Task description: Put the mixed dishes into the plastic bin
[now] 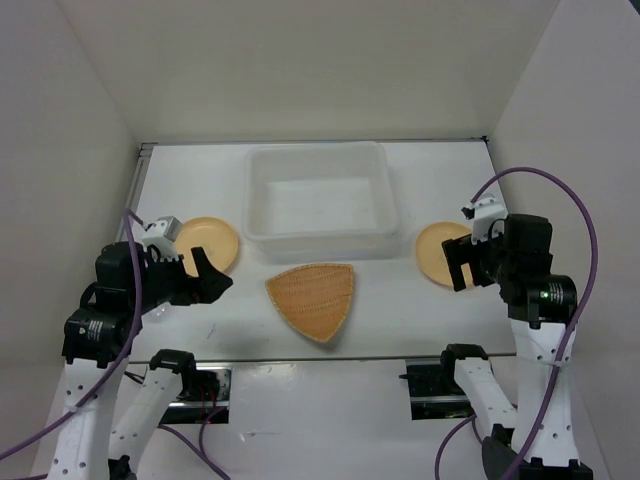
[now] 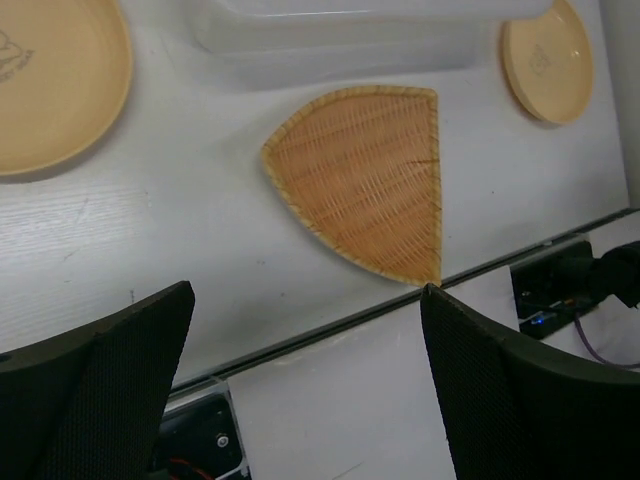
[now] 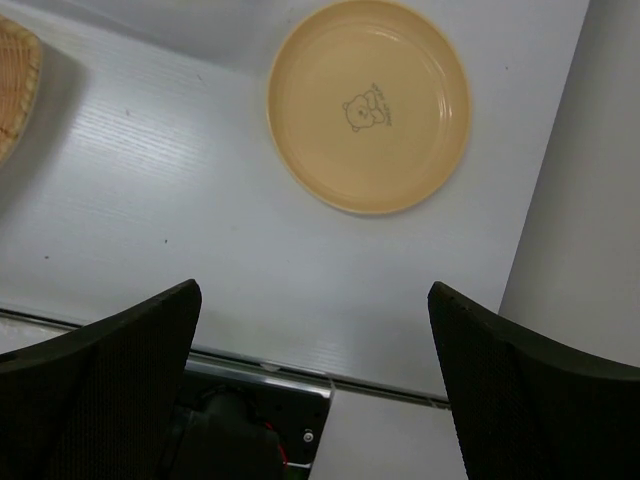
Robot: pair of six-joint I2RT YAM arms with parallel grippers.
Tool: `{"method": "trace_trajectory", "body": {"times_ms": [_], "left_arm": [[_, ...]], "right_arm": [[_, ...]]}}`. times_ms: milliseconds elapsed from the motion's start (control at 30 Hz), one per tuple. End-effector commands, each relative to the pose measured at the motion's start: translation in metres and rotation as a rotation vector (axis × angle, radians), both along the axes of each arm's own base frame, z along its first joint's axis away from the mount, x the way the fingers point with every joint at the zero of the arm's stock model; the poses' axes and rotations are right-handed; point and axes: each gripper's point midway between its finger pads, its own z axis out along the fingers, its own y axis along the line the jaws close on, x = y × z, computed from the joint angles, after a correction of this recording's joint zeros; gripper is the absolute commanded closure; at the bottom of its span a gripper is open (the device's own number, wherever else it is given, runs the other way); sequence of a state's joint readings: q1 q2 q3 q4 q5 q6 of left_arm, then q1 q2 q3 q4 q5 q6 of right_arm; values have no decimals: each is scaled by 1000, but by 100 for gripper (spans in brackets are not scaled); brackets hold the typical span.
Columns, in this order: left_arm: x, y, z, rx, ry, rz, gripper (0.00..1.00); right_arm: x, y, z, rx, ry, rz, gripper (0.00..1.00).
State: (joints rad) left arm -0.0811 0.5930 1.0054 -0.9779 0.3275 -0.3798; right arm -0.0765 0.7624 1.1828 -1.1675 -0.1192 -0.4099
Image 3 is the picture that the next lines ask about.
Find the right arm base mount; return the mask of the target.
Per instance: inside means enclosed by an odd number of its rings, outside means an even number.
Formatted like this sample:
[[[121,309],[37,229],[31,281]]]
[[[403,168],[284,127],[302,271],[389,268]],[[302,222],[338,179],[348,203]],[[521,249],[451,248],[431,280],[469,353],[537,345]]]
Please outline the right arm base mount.
[[[334,385],[268,364],[189,357],[158,479],[307,479]]]

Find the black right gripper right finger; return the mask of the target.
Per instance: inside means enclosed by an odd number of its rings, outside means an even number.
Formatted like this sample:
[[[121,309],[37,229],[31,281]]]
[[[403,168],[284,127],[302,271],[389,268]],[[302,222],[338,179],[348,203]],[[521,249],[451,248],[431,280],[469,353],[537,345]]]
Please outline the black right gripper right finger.
[[[428,311],[469,478],[638,478],[638,368],[540,335],[442,282]]]

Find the triangular woven bamboo basket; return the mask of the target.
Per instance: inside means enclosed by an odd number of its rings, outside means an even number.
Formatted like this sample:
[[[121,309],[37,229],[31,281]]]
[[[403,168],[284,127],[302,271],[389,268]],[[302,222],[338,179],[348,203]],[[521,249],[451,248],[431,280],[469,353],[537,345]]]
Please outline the triangular woven bamboo basket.
[[[21,24],[1,16],[1,164],[24,133],[40,83],[43,48]]]

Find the yellow bear plate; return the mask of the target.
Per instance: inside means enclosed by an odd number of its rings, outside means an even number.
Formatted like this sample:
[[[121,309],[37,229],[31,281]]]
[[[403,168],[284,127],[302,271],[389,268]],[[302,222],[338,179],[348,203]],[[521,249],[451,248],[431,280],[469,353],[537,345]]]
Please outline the yellow bear plate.
[[[266,114],[292,177],[364,215],[409,209],[465,154],[470,84],[447,36],[389,1],[343,1],[303,20],[279,49]]]

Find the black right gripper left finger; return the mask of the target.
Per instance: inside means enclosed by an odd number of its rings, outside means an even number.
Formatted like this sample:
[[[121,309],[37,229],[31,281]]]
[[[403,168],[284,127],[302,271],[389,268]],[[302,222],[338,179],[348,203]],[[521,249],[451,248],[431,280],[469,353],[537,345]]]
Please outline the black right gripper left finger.
[[[187,280],[3,354],[2,478],[152,478],[201,303]]]

